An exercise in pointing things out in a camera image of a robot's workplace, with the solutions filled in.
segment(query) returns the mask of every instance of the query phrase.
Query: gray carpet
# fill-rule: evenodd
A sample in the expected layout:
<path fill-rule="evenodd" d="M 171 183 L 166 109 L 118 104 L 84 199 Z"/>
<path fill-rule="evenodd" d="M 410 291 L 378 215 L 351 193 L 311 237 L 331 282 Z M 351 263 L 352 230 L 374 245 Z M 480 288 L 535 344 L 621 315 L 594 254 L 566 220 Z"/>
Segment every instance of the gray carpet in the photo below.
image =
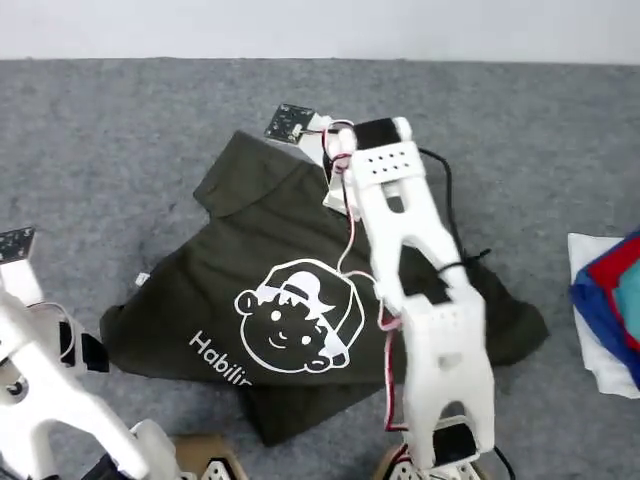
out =
<path fill-rule="evenodd" d="M 533 301 L 552 337 L 497 372 L 497 441 L 521 479 L 640 474 L 638 404 L 604 396 L 581 362 L 567 298 L 566 234 L 639 222 L 640 69 L 365 61 L 0 62 L 0 228 L 40 229 L 51 300 L 91 331 L 139 271 L 205 222 L 193 189 L 236 129 L 260 135 L 282 101 L 353 120 L 404 115 L 450 157 L 469 248 Z M 440 167 L 430 182 L 442 206 Z M 232 391 L 120 372 L 83 382 L 129 425 L 223 432 L 252 479 L 366 479 L 397 437 L 370 398 L 277 448 L 261 446 Z M 52 435 L 61 473 L 99 449 Z M 495 464 L 494 478 L 506 478 Z"/>

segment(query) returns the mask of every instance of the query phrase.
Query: black cable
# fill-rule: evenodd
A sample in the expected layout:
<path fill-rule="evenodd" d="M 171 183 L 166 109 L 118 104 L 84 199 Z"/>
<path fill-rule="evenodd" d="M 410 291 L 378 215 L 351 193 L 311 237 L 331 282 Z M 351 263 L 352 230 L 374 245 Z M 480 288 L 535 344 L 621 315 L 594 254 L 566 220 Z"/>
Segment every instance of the black cable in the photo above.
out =
<path fill-rule="evenodd" d="M 472 262 L 476 262 L 480 260 L 485 255 L 491 253 L 491 249 L 487 248 L 480 252 L 478 255 L 469 256 L 467 251 L 464 249 L 464 245 L 462 244 L 462 239 L 460 238 L 460 232 L 458 231 L 458 223 L 456 222 L 455 211 L 453 208 L 453 172 L 451 171 L 451 165 L 442 155 L 437 154 L 436 152 L 429 150 L 424 147 L 418 147 L 418 151 L 423 155 L 433 158 L 442 164 L 444 167 L 444 173 L 446 177 L 447 183 L 447 196 L 446 196 L 446 210 L 447 210 L 447 223 L 449 224 L 449 230 L 451 230 L 451 236 L 453 237 L 453 241 L 456 244 L 456 248 L 458 249 L 458 253 L 460 255 L 460 261 L 450 263 L 445 265 L 444 267 L 438 270 L 438 274 L 441 274 L 445 270 L 452 267 L 466 267 Z"/>
<path fill-rule="evenodd" d="M 465 251 L 462 245 L 462 239 L 460 238 L 460 232 L 458 232 L 458 224 L 456 222 L 455 213 L 453 210 L 453 173 L 451 172 L 451 165 L 446 158 L 441 155 L 438 155 L 436 152 L 432 152 L 423 147 L 418 147 L 418 151 L 423 155 L 433 158 L 442 164 L 444 167 L 444 174 L 446 176 L 447 182 L 447 222 L 449 223 L 449 229 L 451 230 L 451 236 L 453 237 L 453 241 L 458 248 L 458 252 L 460 253 L 460 258 L 465 258 Z"/>
<path fill-rule="evenodd" d="M 516 472 L 513 470 L 513 467 L 509 463 L 509 460 L 507 460 L 507 457 L 505 457 L 504 453 L 502 453 L 502 451 L 496 446 L 493 447 L 493 450 L 496 452 L 496 455 L 498 456 L 500 461 L 503 463 L 503 465 L 507 469 L 507 473 L 509 474 L 509 479 L 516 480 Z"/>

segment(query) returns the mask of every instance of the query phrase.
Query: cartoon boy face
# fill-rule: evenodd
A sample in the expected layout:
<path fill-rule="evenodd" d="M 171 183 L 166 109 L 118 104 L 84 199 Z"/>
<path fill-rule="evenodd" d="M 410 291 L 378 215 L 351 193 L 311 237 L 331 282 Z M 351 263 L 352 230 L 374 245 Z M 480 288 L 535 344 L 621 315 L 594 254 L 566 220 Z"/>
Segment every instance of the cartoon boy face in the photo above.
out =
<path fill-rule="evenodd" d="M 323 301 L 329 288 L 337 306 Z M 313 259 L 273 267 L 255 290 L 236 297 L 235 307 L 242 315 L 240 336 L 247 352 L 279 373 L 345 368 L 364 325 L 353 283 Z"/>
<path fill-rule="evenodd" d="M 328 328 L 318 325 L 317 319 L 307 319 L 310 309 L 295 295 L 282 291 L 260 303 L 254 292 L 245 291 L 236 299 L 236 308 L 245 315 L 245 346 L 264 367 L 293 373 L 322 372 L 331 366 L 331 360 L 320 354 Z"/>

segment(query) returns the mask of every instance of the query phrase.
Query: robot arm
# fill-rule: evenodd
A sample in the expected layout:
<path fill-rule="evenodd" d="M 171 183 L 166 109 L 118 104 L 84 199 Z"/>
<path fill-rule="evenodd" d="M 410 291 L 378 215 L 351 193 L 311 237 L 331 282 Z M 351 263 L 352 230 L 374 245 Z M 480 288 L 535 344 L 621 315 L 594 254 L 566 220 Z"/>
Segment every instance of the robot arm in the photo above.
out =
<path fill-rule="evenodd" d="M 57 350 L 41 335 L 40 327 L 58 322 L 29 308 L 42 296 L 28 260 L 32 233 L 33 229 L 23 229 L 0 235 L 3 468 L 24 479 L 57 475 L 47 434 L 51 424 L 62 422 L 100 442 L 112 461 L 114 471 L 107 473 L 113 477 L 180 478 L 175 448 L 161 428 L 145 420 L 129 431 L 100 398 L 82 388 L 74 370 L 63 365 Z"/>
<path fill-rule="evenodd" d="M 296 107 L 287 107 L 273 120 L 285 130 L 283 119 L 291 119 L 290 124 L 302 121 L 292 119 L 291 109 Z M 355 219 L 362 219 L 371 245 L 377 293 L 401 319 L 407 353 L 405 441 L 414 469 L 425 478 L 429 473 L 450 472 L 494 446 L 494 380 L 485 349 L 484 300 L 469 283 L 455 242 L 440 221 L 407 120 L 377 120 L 330 134 L 334 123 L 315 114 L 298 129 L 302 133 L 294 131 L 286 143 L 296 144 L 325 170 L 331 159 L 349 158 L 343 165 L 346 170 L 327 175 L 324 205 L 346 212 L 344 182 L 349 210 Z M 323 129 L 323 139 L 330 135 L 325 144 L 312 133 Z M 392 209 L 392 199 L 401 206 Z M 443 269 L 449 302 L 434 305 L 424 295 L 405 295 L 398 275 L 403 245 L 416 248 L 436 269 Z M 438 458 L 434 438 L 443 438 L 443 430 L 456 427 L 441 420 L 453 402 L 465 408 L 475 449 L 465 458 L 452 458 L 447 452 Z"/>

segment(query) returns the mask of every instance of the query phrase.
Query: t-shirt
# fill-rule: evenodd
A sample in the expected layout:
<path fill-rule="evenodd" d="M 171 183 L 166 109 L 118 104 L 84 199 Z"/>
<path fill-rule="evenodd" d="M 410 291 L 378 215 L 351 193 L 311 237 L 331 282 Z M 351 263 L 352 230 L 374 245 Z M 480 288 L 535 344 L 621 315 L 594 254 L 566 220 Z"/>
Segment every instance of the t-shirt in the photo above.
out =
<path fill-rule="evenodd" d="M 326 190 L 320 167 L 236 133 L 194 193 L 210 222 L 102 318 L 113 363 L 238 387 L 267 445 L 382 388 L 378 300 L 367 279 L 336 271 L 349 232 L 346 218 L 322 205 Z M 370 272 L 369 256 L 358 223 L 344 271 Z M 404 249 L 399 273 L 408 295 L 447 300 L 437 272 L 414 249 Z M 493 364 L 535 350 L 548 335 L 539 312 L 480 262 L 468 274 L 487 302 Z M 401 342 L 393 365 L 402 381 Z"/>
<path fill-rule="evenodd" d="M 589 276 L 596 285 L 604 290 L 609 307 L 623 326 L 626 344 L 636 351 L 640 351 L 640 342 L 633 338 L 624 327 L 624 319 L 618 311 L 613 291 L 618 286 L 620 276 L 638 259 L 640 259 L 640 230 L 628 235 L 620 244 L 588 266 Z"/>
<path fill-rule="evenodd" d="M 624 327 L 611 310 L 605 292 L 595 284 L 586 268 L 578 272 L 569 291 L 573 304 L 602 346 L 629 369 L 633 382 L 640 388 L 640 355 L 626 344 Z"/>
<path fill-rule="evenodd" d="M 622 274 L 613 295 L 627 332 L 640 341 L 640 260 Z"/>

